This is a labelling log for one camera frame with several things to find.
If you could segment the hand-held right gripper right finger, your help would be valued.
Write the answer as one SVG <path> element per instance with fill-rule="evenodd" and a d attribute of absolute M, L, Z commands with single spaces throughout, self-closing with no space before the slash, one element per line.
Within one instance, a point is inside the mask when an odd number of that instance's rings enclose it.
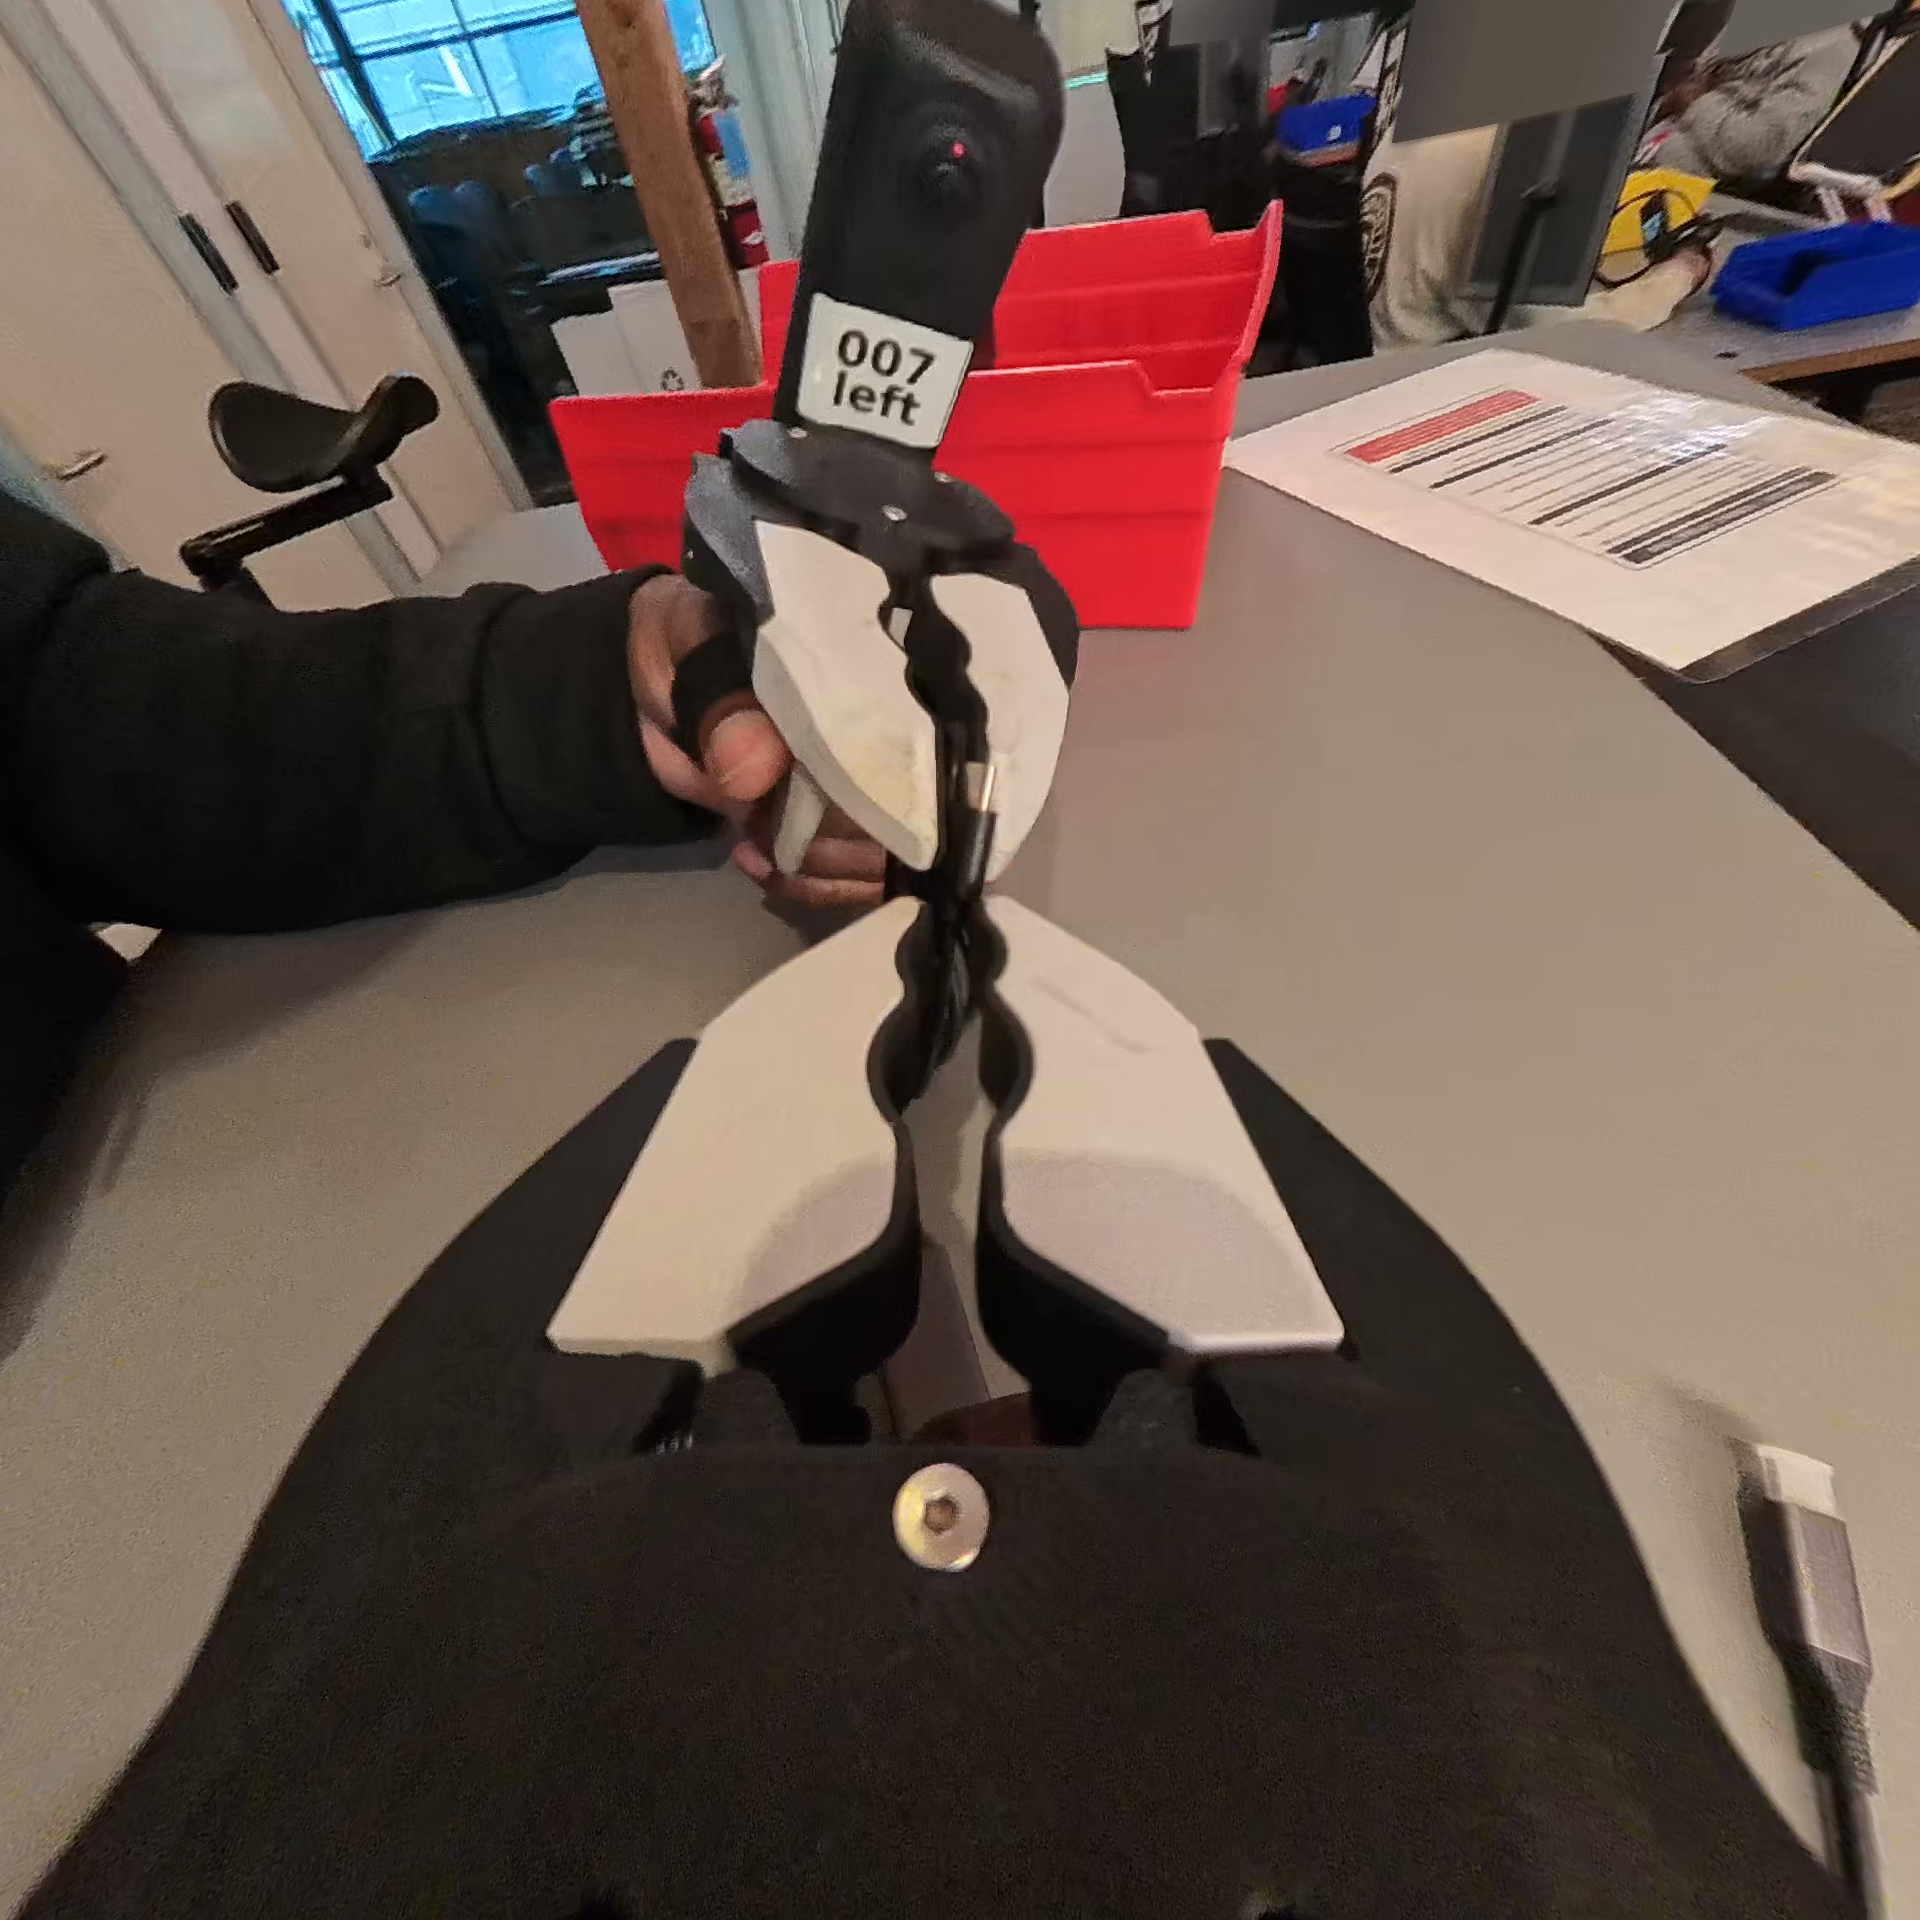
<path fill-rule="evenodd" d="M 978 912 L 978 1332 L 1080 1445 L 1120 1380 L 1331 1354 L 1344 1313 L 1200 1023 L 1020 903 Z"/>

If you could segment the laminated paper sheet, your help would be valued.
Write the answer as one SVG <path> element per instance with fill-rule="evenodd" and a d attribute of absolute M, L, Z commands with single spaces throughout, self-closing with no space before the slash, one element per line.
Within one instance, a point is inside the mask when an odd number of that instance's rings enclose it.
<path fill-rule="evenodd" d="M 1682 680 L 1912 592 L 1906 444 L 1546 351 L 1467 351 L 1223 444 L 1223 468 Z"/>

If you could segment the person's left forearm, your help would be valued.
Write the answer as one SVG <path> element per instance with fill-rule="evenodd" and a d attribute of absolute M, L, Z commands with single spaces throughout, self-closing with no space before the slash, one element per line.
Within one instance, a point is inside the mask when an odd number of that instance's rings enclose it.
<path fill-rule="evenodd" d="M 130 964 L 98 922 L 324 929 L 545 883 L 707 809 L 645 756 L 645 563 L 274 609 L 0 508 L 0 1171 L 31 1161 Z"/>

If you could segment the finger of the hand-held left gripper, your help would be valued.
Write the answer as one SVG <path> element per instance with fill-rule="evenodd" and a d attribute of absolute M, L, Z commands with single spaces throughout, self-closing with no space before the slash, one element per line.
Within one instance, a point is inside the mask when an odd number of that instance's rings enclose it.
<path fill-rule="evenodd" d="M 935 710 L 959 745 L 962 881 L 997 888 L 1054 796 L 1071 675 L 1027 588 L 935 574 L 935 609 L 959 634 L 959 680 Z"/>
<path fill-rule="evenodd" d="M 755 520 L 771 592 L 755 625 L 748 687 L 793 759 L 779 863 L 800 863 L 800 827 L 841 809 L 902 869 L 939 857 L 935 718 L 907 687 L 907 651 L 878 609 L 891 574 L 806 524 Z"/>

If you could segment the red plastic bin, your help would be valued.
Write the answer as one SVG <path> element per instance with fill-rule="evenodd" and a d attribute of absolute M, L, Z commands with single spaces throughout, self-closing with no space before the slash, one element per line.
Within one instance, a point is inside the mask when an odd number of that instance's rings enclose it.
<path fill-rule="evenodd" d="M 1221 454 L 1282 265 L 1282 202 L 1253 231 L 1153 210 L 1027 231 L 997 296 L 939 468 L 989 492 L 1089 634 L 1200 614 Z M 779 377 L 723 390 L 557 395 L 546 410 L 608 572 L 679 563 L 694 454 L 771 415 Z"/>

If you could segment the window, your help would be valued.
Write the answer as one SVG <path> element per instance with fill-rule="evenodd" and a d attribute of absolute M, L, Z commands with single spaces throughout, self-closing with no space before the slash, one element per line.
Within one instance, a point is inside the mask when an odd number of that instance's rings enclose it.
<path fill-rule="evenodd" d="M 598 69 L 566 0 L 286 0 L 361 154 L 439 126 L 566 117 Z"/>

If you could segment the yellow device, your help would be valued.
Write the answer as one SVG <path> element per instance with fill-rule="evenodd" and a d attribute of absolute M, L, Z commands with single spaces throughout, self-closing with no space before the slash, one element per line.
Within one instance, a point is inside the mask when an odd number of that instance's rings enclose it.
<path fill-rule="evenodd" d="M 1600 234 L 1600 258 L 1652 258 L 1665 234 L 1700 218 L 1713 202 L 1713 180 L 1638 170 L 1621 180 L 1613 222 Z"/>

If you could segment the white recycling bin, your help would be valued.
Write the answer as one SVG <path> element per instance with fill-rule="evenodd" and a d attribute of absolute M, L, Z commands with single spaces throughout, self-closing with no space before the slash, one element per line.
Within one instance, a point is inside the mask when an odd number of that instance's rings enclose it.
<path fill-rule="evenodd" d="M 577 395 L 698 390 L 698 367 L 663 278 L 608 284 L 608 306 L 556 318 Z"/>

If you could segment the wooden post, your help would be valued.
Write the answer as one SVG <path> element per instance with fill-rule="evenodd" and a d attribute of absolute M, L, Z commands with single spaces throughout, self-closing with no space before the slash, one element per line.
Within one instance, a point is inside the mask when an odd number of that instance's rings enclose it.
<path fill-rule="evenodd" d="M 577 0 L 645 231 L 707 385 L 761 385 L 755 323 L 723 248 L 659 0 Z"/>

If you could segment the grey monitor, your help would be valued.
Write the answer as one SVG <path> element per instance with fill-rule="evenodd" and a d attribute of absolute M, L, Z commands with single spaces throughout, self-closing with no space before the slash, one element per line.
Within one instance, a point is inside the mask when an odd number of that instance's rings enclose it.
<path fill-rule="evenodd" d="M 1629 180 L 1675 3 L 1475 0 L 1409 3 L 1394 146 L 1486 136 L 1467 190 L 1454 290 L 1484 332 L 1529 306 L 1579 306 Z"/>

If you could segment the white double door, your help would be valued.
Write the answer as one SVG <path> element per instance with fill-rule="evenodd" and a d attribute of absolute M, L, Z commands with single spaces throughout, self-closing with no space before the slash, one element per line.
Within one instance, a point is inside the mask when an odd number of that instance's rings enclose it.
<path fill-rule="evenodd" d="M 169 583 L 263 508 L 209 438 L 222 379 L 359 405 L 423 377 L 390 503 L 274 550 L 293 609 L 369 602 L 531 503 L 280 3 L 0 3 L 6 489 Z"/>

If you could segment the white printed garment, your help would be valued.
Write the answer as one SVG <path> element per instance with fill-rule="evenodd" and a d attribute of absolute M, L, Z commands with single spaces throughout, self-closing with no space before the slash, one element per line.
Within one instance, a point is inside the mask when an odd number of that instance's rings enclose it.
<path fill-rule="evenodd" d="M 1484 175 L 1501 126 L 1383 142 L 1357 185 L 1357 278 L 1369 351 L 1467 340 L 1486 296 L 1467 290 Z"/>

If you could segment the large blue plastic bin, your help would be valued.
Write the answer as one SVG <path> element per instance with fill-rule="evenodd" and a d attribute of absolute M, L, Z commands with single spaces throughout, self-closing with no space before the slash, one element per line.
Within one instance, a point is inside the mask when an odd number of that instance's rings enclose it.
<path fill-rule="evenodd" d="M 1920 300 L 1920 231 L 1833 222 L 1739 239 L 1713 274 L 1713 306 L 1764 332 L 1812 332 Z"/>

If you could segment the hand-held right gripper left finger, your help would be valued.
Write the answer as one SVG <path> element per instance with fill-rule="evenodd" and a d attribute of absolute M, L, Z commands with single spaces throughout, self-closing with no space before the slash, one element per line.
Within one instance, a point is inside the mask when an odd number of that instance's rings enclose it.
<path fill-rule="evenodd" d="M 648 1127 L 546 1313 L 557 1354 L 755 1371 L 806 1439 L 865 1428 L 858 1389 L 921 1293 L 915 1171 L 902 1128 L 902 938 L 885 903 L 723 1008 Z"/>

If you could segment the red fire extinguisher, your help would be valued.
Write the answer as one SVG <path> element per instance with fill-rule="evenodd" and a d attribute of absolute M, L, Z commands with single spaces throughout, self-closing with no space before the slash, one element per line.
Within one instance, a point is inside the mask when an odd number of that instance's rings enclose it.
<path fill-rule="evenodd" d="M 707 63 L 698 73 L 681 77 L 690 95 L 690 136 L 707 164 L 707 190 L 726 239 L 733 266 L 761 266 L 764 234 L 761 234 L 761 208 L 755 208 L 755 175 L 748 175 L 748 146 L 738 126 L 738 100 L 726 91 L 726 69 Z"/>

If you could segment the wooden table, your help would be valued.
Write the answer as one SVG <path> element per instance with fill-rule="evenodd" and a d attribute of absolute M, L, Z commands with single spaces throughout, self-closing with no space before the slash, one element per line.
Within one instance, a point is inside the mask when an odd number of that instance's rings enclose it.
<path fill-rule="evenodd" d="M 1868 390 L 1880 379 L 1912 379 L 1920 367 L 1920 306 L 1812 323 L 1812 332 L 1764 332 L 1764 323 L 1722 318 L 1713 296 L 1697 290 L 1652 335 L 1690 347 L 1713 356 L 1720 367 L 1735 367 L 1755 385 L 1786 385 L 1786 390 L 1825 390 L 1825 385 Z"/>

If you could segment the person's left hand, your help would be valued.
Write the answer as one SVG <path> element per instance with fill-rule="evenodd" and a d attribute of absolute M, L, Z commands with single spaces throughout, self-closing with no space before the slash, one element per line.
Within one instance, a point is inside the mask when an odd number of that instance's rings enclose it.
<path fill-rule="evenodd" d="M 698 747 L 679 745 L 679 666 L 707 638 L 723 634 L 713 592 L 690 588 L 679 572 L 659 572 L 631 588 L 628 621 L 628 674 L 638 703 L 645 759 L 659 791 L 681 806 L 698 806 L 733 827 L 733 869 L 761 883 L 764 903 L 859 912 L 885 903 L 885 853 L 853 827 L 841 809 L 822 818 L 806 863 L 783 875 L 771 863 L 779 796 L 793 768 L 783 731 L 755 703 L 755 694 L 726 694 L 698 718 Z"/>

